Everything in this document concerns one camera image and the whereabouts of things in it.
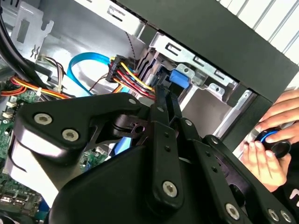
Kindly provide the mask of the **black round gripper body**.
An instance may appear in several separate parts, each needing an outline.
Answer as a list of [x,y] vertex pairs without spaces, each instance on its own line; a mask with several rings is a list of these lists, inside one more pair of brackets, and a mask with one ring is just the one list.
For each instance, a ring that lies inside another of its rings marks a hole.
[[76,177],[57,195],[50,224],[171,224],[184,203],[180,158],[138,146]]

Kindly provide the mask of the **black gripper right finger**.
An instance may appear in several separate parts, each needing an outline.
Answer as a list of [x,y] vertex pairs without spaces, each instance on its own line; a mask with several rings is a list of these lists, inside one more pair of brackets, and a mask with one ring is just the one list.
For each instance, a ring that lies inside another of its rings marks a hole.
[[184,195],[172,224],[292,224],[294,215],[218,138],[201,138],[182,116],[176,95],[166,97],[178,133]]

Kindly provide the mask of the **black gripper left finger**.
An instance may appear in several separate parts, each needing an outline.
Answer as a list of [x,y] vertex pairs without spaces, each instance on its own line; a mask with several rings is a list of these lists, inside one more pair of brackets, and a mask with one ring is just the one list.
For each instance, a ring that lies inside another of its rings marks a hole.
[[124,92],[22,106],[14,122],[10,175],[39,192],[52,209],[67,183],[110,160],[82,172],[79,160],[88,150],[130,137],[131,147],[120,154],[144,146],[155,157],[162,156],[161,149],[178,156],[169,93],[157,87],[150,106]]

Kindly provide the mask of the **person left hand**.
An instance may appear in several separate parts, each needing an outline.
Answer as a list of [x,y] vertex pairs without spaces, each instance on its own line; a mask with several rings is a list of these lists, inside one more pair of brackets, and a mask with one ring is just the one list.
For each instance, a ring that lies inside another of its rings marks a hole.
[[286,183],[291,158],[290,154],[276,158],[261,142],[255,141],[244,144],[241,162],[268,191],[274,192]]

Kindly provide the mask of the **person right hand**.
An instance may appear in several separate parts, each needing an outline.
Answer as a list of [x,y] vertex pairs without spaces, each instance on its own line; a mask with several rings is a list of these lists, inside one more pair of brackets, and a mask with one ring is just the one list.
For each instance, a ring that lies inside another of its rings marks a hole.
[[294,144],[299,141],[298,90],[284,92],[259,120],[256,130],[263,131],[289,122],[292,122],[292,125],[268,136],[266,142],[274,143],[281,140],[288,140]]

